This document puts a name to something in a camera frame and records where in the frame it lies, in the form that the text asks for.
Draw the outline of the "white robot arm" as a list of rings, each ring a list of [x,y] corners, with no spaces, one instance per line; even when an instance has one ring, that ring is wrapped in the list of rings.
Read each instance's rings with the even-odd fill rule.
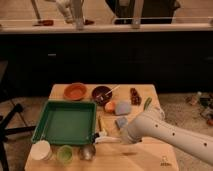
[[[161,108],[149,107],[121,130],[125,144],[136,144],[143,137],[166,142],[213,166],[213,137],[168,124]]]

